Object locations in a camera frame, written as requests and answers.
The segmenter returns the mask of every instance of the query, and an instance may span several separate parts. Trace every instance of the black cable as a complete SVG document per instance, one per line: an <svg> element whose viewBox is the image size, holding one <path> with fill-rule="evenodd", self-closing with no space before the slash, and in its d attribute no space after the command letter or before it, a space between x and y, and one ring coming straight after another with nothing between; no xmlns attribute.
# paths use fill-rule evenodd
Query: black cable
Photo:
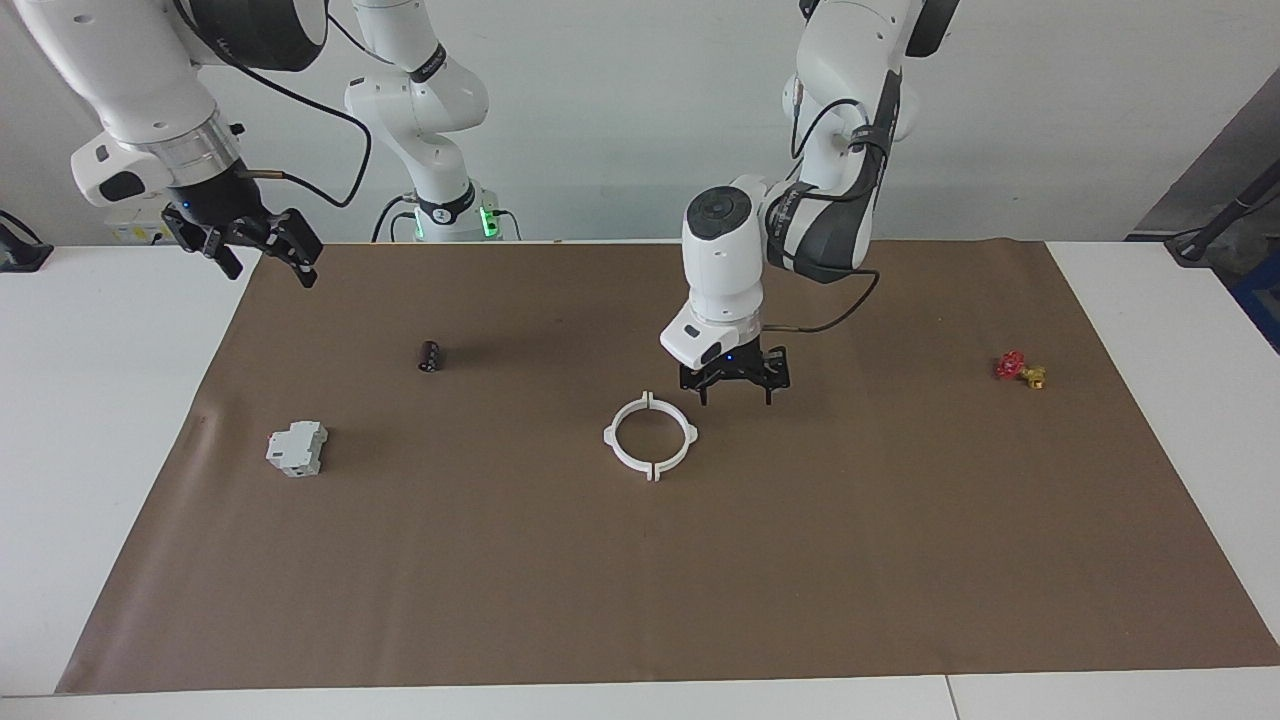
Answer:
<svg viewBox="0 0 1280 720"><path fill-rule="evenodd" d="M800 147L796 147L796 132L800 129L800 106L796 105L796 111L795 111L795 114L791 118L791 159L792 160L797 160L797 159L800 159L801 155L804 155L804 149L805 149L806 145L809 145L809 138L813 137L814 131L818 129L818 123L820 123L822 119L827 117L827 113L829 113L829 111L832 111L836 108L840 108L842 105L854 105L854 106L858 106L858 105L861 105L861 102L859 102L858 100L854 100L852 97L841 97L840 100L833 100L833 101L828 102L827 106L823 108L820 113L818 113L818 117L815 117L813 119L813 123L809 126L809 129L804 133L804 140L800 142Z"/></svg>
<svg viewBox="0 0 1280 720"><path fill-rule="evenodd" d="M35 240L36 245L44 245L45 243L42 240L40 240L40 236L36 234L36 231L31 229L31 225L28 225L27 223L19 220L12 213L5 213L4 210L0 210L0 218L4 218L6 220L9 220L9 223L13 227L15 227L15 228L20 229L22 232L27 233L28 236L31 236L31 240Z"/></svg>
<svg viewBox="0 0 1280 720"><path fill-rule="evenodd" d="M521 232L520 232L520 219L516 218L515 213L512 213L511 210L494 210L493 214L495 217L499 217L499 218L503 217L503 215L511 218L512 224L516 225L516 240L518 242L524 242L525 241L525 236L521 234Z"/></svg>
<svg viewBox="0 0 1280 720"><path fill-rule="evenodd" d="M1263 200L1262 202L1258 202L1257 205L1249 208L1249 211L1245 213L1245 214L1243 214L1243 215L1240 215L1236 219L1236 222L1240 222L1244 218L1248 218L1249 215L1253 215L1253 214L1261 213L1262 210L1266 210L1267 205L1271 205L1272 202L1275 202L1276 199L1280 199L1280 192L1276 192L1271 197L1268 197L1268 199ZM1185 237L1188 234L1198 233L1198 232L1201 232L1202 229L1204 229L1207 227L1208 225L1201 225L1198 228L1190 228L1190 229L1185 229L1185 231L1179 231L1179 232L1176 232L1176 233L1174 233L1171 236L1165 237L1165 242L1169 242L1170 240L1178 240L1179 237Z"/></svg>
<svg viewBox="0 0 1280 720"><path fill-rule="evenodd" d="M851 318L854 315L854 313L856 313L870 299L872 293L876 292L876 287L879 284L881 274L879 274L879 270L861 270L861 269L859 269L859 270L840 270L840 272L846 273L849 275L868 275L868 277L872 278L872 283L869 286L867 286L867 290L863 291L863 295L849 307L849 310L845 310L845 313L841 316L836 318L835 320L832 320L829 323L826 323L826 324L822 324L822 325L818 325L818 327L814 327L814 328L800 328L800 327L795 327L795 325L764 325L762 328L762 331L767 332L767 333L817 334L817 333L824 333L824 332L829 331L831 328L835 328L840 323L844 323L845 320L847 320L849 318Z"/></svg>
<svg viewBox="0 0 1280 720"><path fill-rule="evenodd" d="M392 197L390 200L387 201L387 205L383 206L383 211L378 215L378 222L374 223L374 234L369 238L370 243L378 242L378 236L381 234L383 232L383 223L387 222L387 215L390 214L392 208L399 205L401 202L412 202L412 201L408 200L404 195L397 195L396 197Z"/></svg>
<svg viewBox="0 0 1280 720"><path fill-rule="evenodd" d="M879 165L879 170L876 173L876 176L873 176L870 178L870 182L865 183L865 186L863 186L863 187L859 187L858 181L855 179L854 184L850 186L850 188L847 191L845 191L844 195L823 195L820 192L805 191L805 192L800 193L800 199L801 200L826 200L828 202L852 202L855 200L861 200L863 197L867 197L872 192L876 192L876 188L879 187L881 174L884 170L884 158L888 154L879 145L874 145L874 143L869 143L869 142L861 143L861 145L863 145L863 147L867 149L865 150L867 152L879 152L879 158L876 159L876 164Z"/></svg>
<svg viewBox="0 0 1280 720"><path fill-rule="evenodd" d="M325 17L329 18L329 23L333 24L333 27L338 28L338 32L340 32L343 37L346 37L348 41L351 41L352 45L356 46L356 50L360 50L361 53L364 53L365 55L369 55L370 58L378 60L379 63L384 63L384 64L388 64L388 65L394 65L396 64L396 63L392 63L390 60L388 60L387 58L383 58L378 53L374 53L369 47L366 47L364 42L356 40L356 36L351 35L351 31L348 31L346 27L343 27L342 23L338 22L338 18L333 17L333 14L326 14Z"/></svg>
<svg viewBox="0 0 1280 720"><path fill-rule="evenodd" d="M279 179L291 179L292 182L297 182L302 187L305 187L305 188L315 192L316 195L319 195L323 200L325 200L326 202L329 202L334 208L347 208L348 205L351 205L351 201L356 199L356 193L360 192L360 186L364 184L364 182L365 182L365 172L369 169L369 158L374 152L374 136L372 136L371 132L369 132L369 126L366 126L365 123L360 122L358 119L348 115L347 113L343 113L342 110L335 110L335 109L333 109L333 108L330 108L328 105L316 102L315 100L311 100L310 97L306 97L303 95L298 95L297 92L289 90L288 87L284 87L283 85L279 85L279 83L276 83L274 81L270 81L270 79L268 79L268 78L257 74L256 72L251 70L247 65L244 65L243 63L241 63L239 60L237 60L236 58L233 58L229 53L227 53L225 50L223 50L223 47L220 45L218 45L216 42L210 42L210 40L207 37L205 37L205 35L202 32L200 32L200 28L196 26L196 22L191 19L189 14L187 14L187 9L182 6L182 0L173 0L173 6L178 12L178 17L182 18L182 22L191 29L191 32L195 33L196 37L198 37L200 41L204 42L206 47L209 47L215 55L218 55L218 58L221 61L224 61L228 65L236 68L237 70L239 70L244 76L247 76L247 77L257 81L259 83L261 83L261 85L264 85L264 86L266 86L266 87L269 87L269 88L279 92L280 95L284 95L285 97L289 97L291 100L301 102L301 104L303 104L303 105L306 105L306 106L308 106L308 108L311 108L314 110L319 110L319 111L321 111L321 113L324 113L326 115L333 115L334 118L346 120L346 122L356 126L357 128L360 128L360 132L362 132L365 135L365 156L360 161L360 170L356 173L356 181L351 184L351 192L347 193L347 197L344 200L335 200L332 196L329 196L328 193L320 192L319 188L316 188L314 184L311 184L308 182L300 181L298 178L294 178L293 176L289 176L288 173L279 173L280 176L284 176L284 177L280 177Z"/></svg>
<svg viewBox="0 0 1280 720"><path fill-rule="evenodd" d="M404 218L408 218L411 220L417 220L417 214L416 213L401 213L401 214L396 215L394 218L392 218L392 242L396 242L396 223L397 223L397 220L402 220Z"/></svg>

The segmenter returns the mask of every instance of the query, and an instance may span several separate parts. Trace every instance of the white wall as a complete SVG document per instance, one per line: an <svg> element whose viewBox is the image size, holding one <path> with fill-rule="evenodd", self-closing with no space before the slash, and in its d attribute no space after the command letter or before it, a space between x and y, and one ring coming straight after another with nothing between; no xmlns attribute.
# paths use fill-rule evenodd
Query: white wall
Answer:
<svg viewBox="0 0 1280 720"><path fill-rule="evenodd" d="M102 210L81 199L72 152L102 131L0 3L0 208L45 242L106 242Z"/></svg>
<svg viewBox="0 0 1280 720"><path fill-rule="evenodd" d="M333 8L355 28L349 6ZM790 169L778 94L803 28L795 0L430 8L451 54L493 97L489 120L458 142L526 236L675 236L700 190ZM12 31L0 32L10 45ZM1120 240L1276 69L1277 36L1277 0L961 0L942 51L906 68L924 113L893 155L876 234ZM0 70L0 146L28 146L23 164L36 169L8 172L5 150L0 199L47 218L59 237L105 237L90 214L68 210L69 181L54 179L91 133L72 138L79 126L49 122L65 101L60 88L29 90L35 77L19 78L24 101L10 101L13 67ZM334 35L311 69L284 82L340 104L346 79L371 67ZM248 126L251 165L346 190L360 151L349 126L230 69L202 77ZM407 187L379 149L347 211L270 183L268 199L305 209L329 241L362 241L378 208Z"/></svg>

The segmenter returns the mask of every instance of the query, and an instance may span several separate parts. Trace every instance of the white plastic ring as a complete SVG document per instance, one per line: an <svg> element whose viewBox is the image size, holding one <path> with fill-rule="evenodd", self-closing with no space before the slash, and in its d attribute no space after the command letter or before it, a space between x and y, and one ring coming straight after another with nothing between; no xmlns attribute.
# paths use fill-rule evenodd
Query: white plastic ring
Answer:
<svg viewBox="0 0 1280 720"><path fill-rule="evenodd" d="M622 420L625 420L627 415L641 410L657 410L671 415L677 423L680 423L680 429L685 432L685 443L669 460L663 460L662 462L636 460L635 457L627 455L627 451L622 450L622 446L618 443L618 427L622 424ZM681 413L675 405L663 402L662 400L654 400L653 393L649 391L645 391L644 395L640 396L640 400L628 402L622 407L622 410L618 410L618 414L613 416L613 424L604 428L604 445L613 448L613 454L618 456L618 460L622 461L623 465L637 473L644 473L645 478L653 483L660 480L663 473L671 470L676 465L680 465L680 461L689 454L689 446L694 445L696 441L698 428L689 424L689 418L685 418L685 414Z"/></svg>

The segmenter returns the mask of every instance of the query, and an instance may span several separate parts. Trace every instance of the dark cylinder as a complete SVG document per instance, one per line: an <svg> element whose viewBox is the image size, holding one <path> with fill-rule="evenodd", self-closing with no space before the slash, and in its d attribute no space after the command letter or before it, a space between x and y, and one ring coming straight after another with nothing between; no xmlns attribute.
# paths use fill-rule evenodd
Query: dark cylinder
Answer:
<svg viewBox="0 0 1280 720"><path fill-rule="evenodd" d="M417 354L417 369L424 373L438 373L444 361L444 352L435 341L426 341Z"/></svg>

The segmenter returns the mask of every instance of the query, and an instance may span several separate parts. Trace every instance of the white circuit breaker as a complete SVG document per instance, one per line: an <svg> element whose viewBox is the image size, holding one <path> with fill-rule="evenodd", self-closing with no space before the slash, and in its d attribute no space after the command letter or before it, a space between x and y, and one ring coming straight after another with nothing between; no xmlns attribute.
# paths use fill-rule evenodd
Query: white circuit breaker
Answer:
<svg viewBox="0 0 1280 720"><path fill-rule="evenodd" d="M329 439L329 430L320 423L303 420L289 429L271 434L266 460L291 478L320 474L320 448Z"/></svg>

